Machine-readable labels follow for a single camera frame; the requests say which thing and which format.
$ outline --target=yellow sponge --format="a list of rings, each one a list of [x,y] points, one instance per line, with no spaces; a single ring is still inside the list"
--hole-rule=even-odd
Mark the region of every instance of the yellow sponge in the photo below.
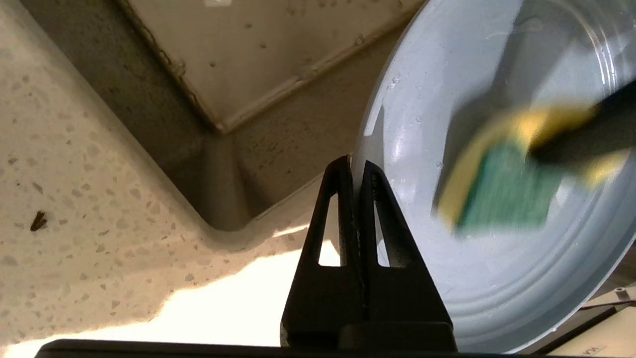
[[[454,164],[440,195],[438,213],[441,218],[451,230],[457,227],[467,210],[467,201],[480,175],[482,160],[491,148],[503,142],[512,142],[521,153],[527,155],[533,147],[584,124],[592,118],[593,113],[594,108],[533,108],[493,120],[473,138]],[[579,174],[592,189],[622,168],[626,158],[625,150],[594,161],[576,163],[575,167],[569,169]]]

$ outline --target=speckled countertop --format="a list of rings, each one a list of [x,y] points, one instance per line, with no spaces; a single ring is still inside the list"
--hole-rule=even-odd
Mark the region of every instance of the speckled countertop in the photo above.
[[[0,355],[68,334],[276,345],[319,182],[210,229],[16,0],[0,33]]]

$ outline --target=white plate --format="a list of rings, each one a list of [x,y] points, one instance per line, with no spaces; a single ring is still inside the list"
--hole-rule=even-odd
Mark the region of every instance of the white plate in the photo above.
[[[459,238],[432,207],[444,164],[489,116],[537,103],[592,104],[631,80],[635,4],[431,0],[387,63],[354,177],[360,181],[366,159],[384,169],[461,351],[515,352],[538,340],[594,293],[633,243],[633,158],[596,193],[564,182],[536,231]]]

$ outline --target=sponge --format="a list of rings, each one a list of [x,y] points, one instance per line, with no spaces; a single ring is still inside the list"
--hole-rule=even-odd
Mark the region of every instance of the sponge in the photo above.
[[[561,179],[575,174],[589,189],[622,168],[621,151],[569,168],[541,164],[529,151],[583,125],[594,109],[549,107],[518,111],[485,126],[459,156],[442,188],[438,213],[451,231],[539,227]]]

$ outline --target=insect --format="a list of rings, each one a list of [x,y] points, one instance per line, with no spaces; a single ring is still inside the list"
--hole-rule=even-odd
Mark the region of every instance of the insect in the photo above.
[[[33,219],[33,223],[31,224],[31,231],[40,230],[44,224],[46,224],[46,219],[44,218],[45,213],[41,210],[38,210],[36,217]]]

